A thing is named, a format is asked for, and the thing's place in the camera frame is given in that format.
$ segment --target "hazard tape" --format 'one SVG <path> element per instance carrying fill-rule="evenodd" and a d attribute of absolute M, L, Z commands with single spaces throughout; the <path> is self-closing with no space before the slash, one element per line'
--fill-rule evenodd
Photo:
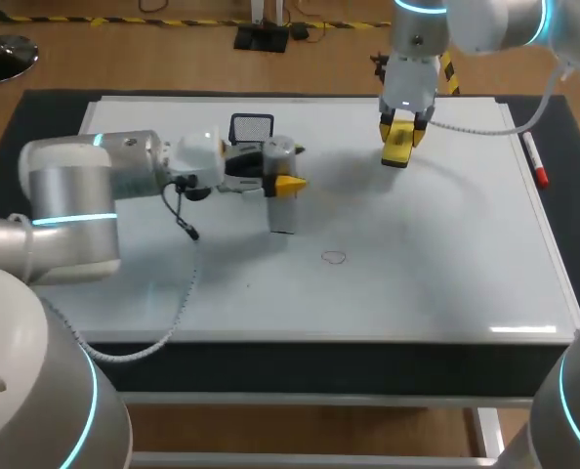
<path fill-rule="evenodd" d="M 440 56 L 439 62 L 441 63 L 442 70 L 444 70 L 444 75 L 446 76 L 448 93 L 450 95 L 461 95 L 461 91 L 459 90 L 459 79 L 455 74 L 455 67 L 453 66 L 453 61 L 450 58 L 448 51 Z"/>
<path fill-rule="evenodd" d="M 122 17 L 19 17 L 0 16 L 0 22 L 88 22 L 93 26 L 104 23 L 137 23 L 167 26 L 238 26 L 248 24 L 245 20 L 147 20 L 143 18 Z M 309 28 L 327 29 L 377 29 L 390 27 L 389 21 L 384 22 L 342 22 L 342 21 L 294 21 L 291 24 L 300 24 Z"/>

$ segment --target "yellow block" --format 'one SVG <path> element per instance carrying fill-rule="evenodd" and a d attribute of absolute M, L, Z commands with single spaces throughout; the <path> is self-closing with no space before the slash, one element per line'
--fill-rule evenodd
<path fill-rule="evenodd" d="M 305 179 L 295 178 L 293 176 L 277 176 L 274 182 L 275 196 L 287 197 L 294 195 L 308 185 Z"/>
<path fill-rule="evenodd" d="M 414 123 L 395 120 L 386 139 L 381 164 L 394 168 L 406 168 L 414 146 Z"/>

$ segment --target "table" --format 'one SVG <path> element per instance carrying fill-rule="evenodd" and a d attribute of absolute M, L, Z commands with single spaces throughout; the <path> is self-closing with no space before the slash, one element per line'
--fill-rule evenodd
<path fill-rule="evenodd" d="M 16 159 L 22 145 L 31 140 L 76 134 L 90 101 L 117 94 L 102 90 L 26 92 L 0 144 L 0 217 L 11 212 L 29 212 L 16 176 Z M 155 91 L 138 94 L 176 95 Z M 509 104 L 517 125 L 526 121 L 537 106 L 535 98 L 503 97 L 500 101 Z M 548 112 L 533 134 L 551 179 L 551 186 L 541 194 L 542 202 L 580 305 L 580 134 L 563 97 L 551 99 Z M 113 354 L 129 353 L 139 347 L 127 343 L 99 344 L 101 350 Z M 117 365 L 102 368 L 127 402 L 493 407 L 530 402 L 563 349 L 558 345 L 182 343 L 169 344 L 164 351 L 127 368 Z M 173 374 L 169 383 L 166 377 L 176 364 L 181 372 Z M 391 373 L 384 374 L 384 369 Z M 445 374 L 445 369 L 452 372 Z M 480 412 L 478 427 L 495 430 L 494 416 L 495 412 Z M 499 442 L 483 441 L 487 443 L 485 455 L 495 456 Z M 491 464 L 489 459 L 411 459 L 414 460 L 139 454 L 135 463 L 164 461 L 167 467 L 202 463 L 215 467 L 228 464 L 291 467 L 291 461 L 319 467 Z"/>

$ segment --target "robotic arm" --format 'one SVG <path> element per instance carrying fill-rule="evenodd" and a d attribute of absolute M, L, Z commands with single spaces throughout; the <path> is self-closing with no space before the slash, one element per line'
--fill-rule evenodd
<path fill-rule="evenodd" d="M 0 269 L 35 284 L 109 277 L 120 265 L 115 200 L 159 195 L 171 184 L 190 200 L 202 200 L 212 188 L 244 192 L 231 185 L 239 186 L 241 178 L 226 177 L 244 169 L 259 176 L 249 179 L 259 185 L 247 190 L 268 198 L 270 229 L 288 233 L 291 195 L 305 186 L 294 177 L 298 151 L 285 137 L 268 139 L 255 154 L 228 148 L 218 129 L 190 133 L 174 144 L 152 131 L 31 142 L 21 151 L 19 176 L 33 221 L 0 219 Z M 196 229 L 176 216 L 197 240 Z"/>
<path fill-rule="evenodd" d="M 383 164 L 406 167 L 412 147 L 420 144 L 427 124 L 481 135 L 519 133 L 532 127 L 550 98 L 557 79 L 580 69 L 580 0 L 394 0 L 396 18 L 392 53 L 380 100 L 380 131 L 384 143 Z M 543 45 L 551 49 L 559 65 L 551 75 L 538 111 L 522 128 L 503 132 L 463 129 L 432 122 L 439 73 L 438 56 L 449 40 L 468 54 Z M 398 121 L 397 109 L 414 112 L 413 123 Z M 411 135 L 405 142 L 401 129 Z"/>

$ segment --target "white table surface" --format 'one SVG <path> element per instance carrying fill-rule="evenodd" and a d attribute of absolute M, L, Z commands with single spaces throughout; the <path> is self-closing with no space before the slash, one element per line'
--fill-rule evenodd
<path fill-rule="evenodd" d="M 580 327 L 517 137 L 430 127 L 399 170 L 380 164 L 376 99 L 105 97 L 89 109 L 89 133 L 171 141 L 215 124 L 227 135 L 234 112 L 271 113 L 275 134 L 308 149 L 294 235 L 268 232 L 262 199 L 215 192 L 185 206 L 201 275 L 174 340 L 568 343 Z M 438 99 L 435 119 L 513 126 L 487 98 Z M 159 197 L 117 212 L 121 271 L 40 290 L 91 341 L 151 341 L 181 304 L 193 244 Z M 323 261 L 331 250 L 346 261 Z"/>

